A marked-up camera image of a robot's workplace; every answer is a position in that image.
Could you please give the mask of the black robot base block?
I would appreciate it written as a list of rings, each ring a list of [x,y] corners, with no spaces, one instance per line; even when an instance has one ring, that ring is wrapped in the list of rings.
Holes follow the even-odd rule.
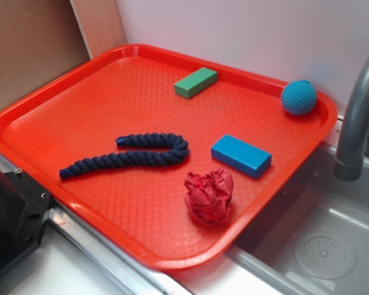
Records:
[[[0,276],[40,246],[51,206],[30,175],[0,170]]]

